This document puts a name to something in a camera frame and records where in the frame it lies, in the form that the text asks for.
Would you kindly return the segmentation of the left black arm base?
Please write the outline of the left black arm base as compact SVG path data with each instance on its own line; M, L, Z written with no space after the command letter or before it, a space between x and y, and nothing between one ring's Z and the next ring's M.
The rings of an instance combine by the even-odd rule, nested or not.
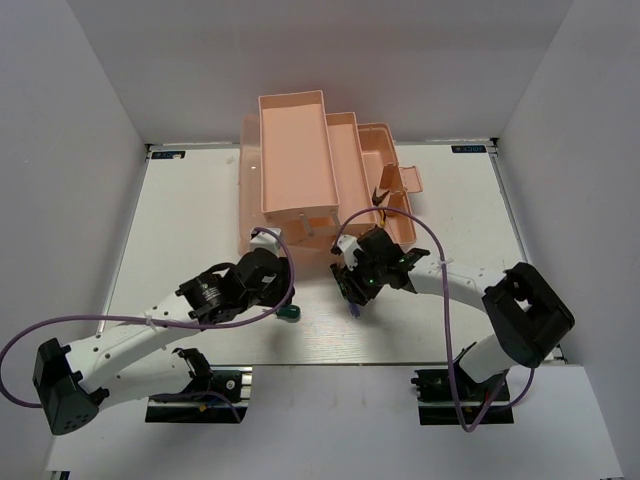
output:
M239 424L244 419L251 395L252 368L213 369L205 380L193 380L184 393L170 399L148 400L148 424Z

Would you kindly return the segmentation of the black green precision screwdriver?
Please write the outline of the black green precision screwdriver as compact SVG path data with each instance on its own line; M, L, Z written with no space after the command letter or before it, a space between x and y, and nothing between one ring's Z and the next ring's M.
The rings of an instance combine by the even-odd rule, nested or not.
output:
M345 266L341 266L337 263L332 263L330 265L330 270L335 282L338 285L342 297L345 300L349 300L349 290L345 283L345 273L348 272L348 269Z

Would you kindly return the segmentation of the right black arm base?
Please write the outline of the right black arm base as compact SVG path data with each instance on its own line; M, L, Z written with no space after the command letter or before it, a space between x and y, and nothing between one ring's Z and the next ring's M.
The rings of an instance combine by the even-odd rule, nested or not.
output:
M457 380L461 409L468 425L474 421L484 404L489 400L500 378L500 374L494 375L478 385ZM417 394L421 426L454 426L459 424L446 368L415 370L411 384ZM512 408L507 407L510 401L508 384L503 381L499 393L483 417L481 424L513 424Z

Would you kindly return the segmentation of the blue handled small screwdriver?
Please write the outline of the blue handled small screwdriver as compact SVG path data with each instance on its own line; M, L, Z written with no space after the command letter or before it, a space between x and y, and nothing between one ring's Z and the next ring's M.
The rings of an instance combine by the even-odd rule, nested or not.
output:
M352 302L349 302L348 306L349 306L349 311L350 311L351 315L354 318L359 318L360 315L361 315L359 306L357 304L355 304L355 303L352 303Z

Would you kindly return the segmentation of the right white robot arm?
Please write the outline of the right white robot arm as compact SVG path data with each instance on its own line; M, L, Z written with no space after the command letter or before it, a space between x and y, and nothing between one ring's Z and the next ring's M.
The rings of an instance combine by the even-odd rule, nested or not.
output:
M569 308L525 262L503 272L445 263L425 249L403 250L379 227L360 237L342 235L331 251L343 260L331 269L351 304L364 306L390 287L439 295L487 315L492 334L453 361L452 388L466 399L514 366L538 368L575 325Z

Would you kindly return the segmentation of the yellow long nose pliers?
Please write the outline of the yellow long nose pliers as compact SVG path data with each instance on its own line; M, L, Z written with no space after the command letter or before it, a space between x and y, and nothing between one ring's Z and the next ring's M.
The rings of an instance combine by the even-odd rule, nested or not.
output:
M374 207L382 207L383 203L389 196L390 191L388 189L379 190L377 187L373 189L371 202ZM385 210L379 210L379 222L378 225L380 228L384 228L386 226L387 221L387 213Z

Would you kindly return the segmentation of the pink plastic toolbox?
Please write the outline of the pink plastic toolbox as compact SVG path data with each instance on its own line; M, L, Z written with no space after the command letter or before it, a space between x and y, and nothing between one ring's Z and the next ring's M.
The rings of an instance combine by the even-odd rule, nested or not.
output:
M375 187L390 191L382 207L372 205ZM290 248L324 250L340 228L357 236L379 226L379 210L396 243L416 241L408 216L419 170L401 165L387 124L326 112L320 90L259 97L243 121L238 190L241 253L258 226L280 228Z

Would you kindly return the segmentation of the stubby dark green screwdriver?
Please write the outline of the stubby dark green screwdriver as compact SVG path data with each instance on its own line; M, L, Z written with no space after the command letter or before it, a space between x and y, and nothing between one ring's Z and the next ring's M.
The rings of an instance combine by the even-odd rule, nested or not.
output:
M276 317L288 322L297 322L301 318L301 309L294 304L283 306L276 311Z

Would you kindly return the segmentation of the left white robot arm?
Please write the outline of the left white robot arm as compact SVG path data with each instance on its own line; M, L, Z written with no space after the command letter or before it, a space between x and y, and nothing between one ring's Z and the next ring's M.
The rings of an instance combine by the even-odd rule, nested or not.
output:
M257 248L184 282L140 317L120 318L111 329L71 343L45 341L33 384L51 433L74 432L134 399L220 396L206 358L177 341L227 327L254 306L277 309L293 295L289 258Z

